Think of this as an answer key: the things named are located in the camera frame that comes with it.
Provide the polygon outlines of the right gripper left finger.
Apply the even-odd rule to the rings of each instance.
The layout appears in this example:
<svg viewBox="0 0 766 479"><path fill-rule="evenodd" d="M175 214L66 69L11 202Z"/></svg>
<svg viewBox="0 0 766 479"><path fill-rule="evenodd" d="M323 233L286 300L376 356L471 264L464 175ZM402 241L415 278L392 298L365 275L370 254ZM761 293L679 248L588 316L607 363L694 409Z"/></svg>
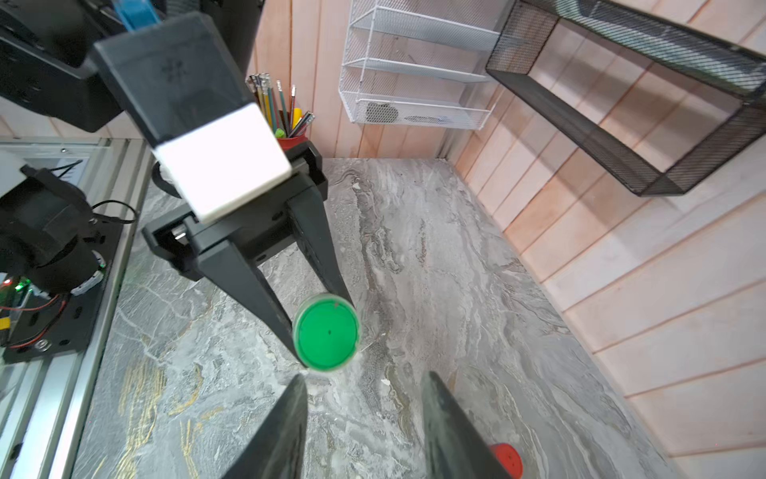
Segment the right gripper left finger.
<svg viewBox="0 0 766 479"><path fill-rule="evenodd" d="M223 478L300 478L307 420L307 387L297 374Z"/></svg>

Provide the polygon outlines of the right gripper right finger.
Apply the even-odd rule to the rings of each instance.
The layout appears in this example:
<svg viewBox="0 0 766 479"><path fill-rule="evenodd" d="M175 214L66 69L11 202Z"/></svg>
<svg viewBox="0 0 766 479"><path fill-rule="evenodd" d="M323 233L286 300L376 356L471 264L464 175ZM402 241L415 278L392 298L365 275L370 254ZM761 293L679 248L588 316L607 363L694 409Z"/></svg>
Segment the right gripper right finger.
<svg viewBox="0 0 766 479"><path fill-rule="evenodd" d="M435 371L421 381L428 478L511 478Z"/></svg>

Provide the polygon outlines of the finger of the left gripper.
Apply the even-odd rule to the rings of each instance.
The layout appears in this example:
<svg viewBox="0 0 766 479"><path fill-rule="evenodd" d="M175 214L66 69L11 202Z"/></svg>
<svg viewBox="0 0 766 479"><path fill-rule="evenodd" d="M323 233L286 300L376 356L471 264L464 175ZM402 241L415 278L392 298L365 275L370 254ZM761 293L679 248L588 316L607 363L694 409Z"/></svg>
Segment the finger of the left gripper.
<svg viewBox="0 0 766 479"><path fill-rule="evenodd" d="M308 188L286 203L298 248L325 289L352 303L341 275L326 211L317 188Z"/></svg>
<svg viewBox="0 0 766 479"><path fill-rule="evenodd" d="M201 274L260 319L302 364L293 341L292 322L258 267L225 239L197 257Z"/></svg>

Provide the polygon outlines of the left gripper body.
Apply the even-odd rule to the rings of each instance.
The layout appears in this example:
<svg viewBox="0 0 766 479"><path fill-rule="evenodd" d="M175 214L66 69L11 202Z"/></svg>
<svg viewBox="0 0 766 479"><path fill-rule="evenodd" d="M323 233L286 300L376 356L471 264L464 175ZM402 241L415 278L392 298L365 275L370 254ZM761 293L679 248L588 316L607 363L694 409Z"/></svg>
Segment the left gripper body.
<svg viewBox="0 0 766 479"><path fill-rule="evenodd" d="M322 157L313 143L305 142L286 155L293 166L287 181L219 220L202 224L183 205L147 224L142 234L150 251L182 277L198 281L204 276L197 269L197 257L224 240L236 245L254 267L295 243L287 201L308 188L317 188L324 205L328 184Z"/></svg>

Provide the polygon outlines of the red paint jar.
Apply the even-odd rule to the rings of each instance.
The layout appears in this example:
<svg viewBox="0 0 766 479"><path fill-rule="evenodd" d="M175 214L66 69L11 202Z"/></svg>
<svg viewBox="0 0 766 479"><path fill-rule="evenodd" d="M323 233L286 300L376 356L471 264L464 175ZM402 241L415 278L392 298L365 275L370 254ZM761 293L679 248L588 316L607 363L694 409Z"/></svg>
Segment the red paint jar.
<svg viewBox="0 0 766 479"><path fill-rule="evenodd" d="M523 477L524 464L521 455L512 445L497 443L491 445L490 449L513 479L521 479Z"/></svg>

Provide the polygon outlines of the green paint jar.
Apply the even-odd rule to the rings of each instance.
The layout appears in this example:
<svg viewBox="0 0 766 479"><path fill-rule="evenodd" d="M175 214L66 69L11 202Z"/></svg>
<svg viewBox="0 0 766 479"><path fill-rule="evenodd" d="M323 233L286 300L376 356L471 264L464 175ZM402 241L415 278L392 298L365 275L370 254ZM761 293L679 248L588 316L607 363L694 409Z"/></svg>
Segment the green paint jar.
<svg viewBox="0 0 766 479"><path fill-rule="evenodd" d="M293 323L297 357L309 369L328 372L353 359L361 339L353 304L339 295L321 293L301 304Z"/></svg>

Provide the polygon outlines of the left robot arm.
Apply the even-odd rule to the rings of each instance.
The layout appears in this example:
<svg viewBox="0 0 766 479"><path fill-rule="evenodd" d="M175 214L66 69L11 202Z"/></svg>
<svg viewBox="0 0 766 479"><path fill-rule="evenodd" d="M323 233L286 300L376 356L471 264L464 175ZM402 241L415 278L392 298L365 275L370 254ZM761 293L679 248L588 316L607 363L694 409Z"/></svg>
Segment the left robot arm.
<svg viewBox="0 0 766 479"><path fill-rule="evenodd" d="M150 250L330 371L355 355L360 321L321 155L279 139L283 111L245 84L261 12L259 1L5 1L1 95L90 133L129 115L155 185L183 202L144 227Z"/></svg>

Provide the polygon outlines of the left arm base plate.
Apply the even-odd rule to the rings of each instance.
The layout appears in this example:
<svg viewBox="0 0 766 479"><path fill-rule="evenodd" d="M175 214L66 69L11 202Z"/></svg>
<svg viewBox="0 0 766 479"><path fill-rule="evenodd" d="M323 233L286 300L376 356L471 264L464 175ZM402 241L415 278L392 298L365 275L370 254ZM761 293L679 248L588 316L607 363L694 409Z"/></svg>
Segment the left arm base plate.
<svg viewBox="0 0 766 479"><path fill-rule="evenodd" d="M102 278L83 295L52 295L28 291L20 311L12 311L9 346L2 350L8 364L32 361L88 348L103 303L107 282L113 271L123 227L101 221L85 245L100 262Z"/></svg>

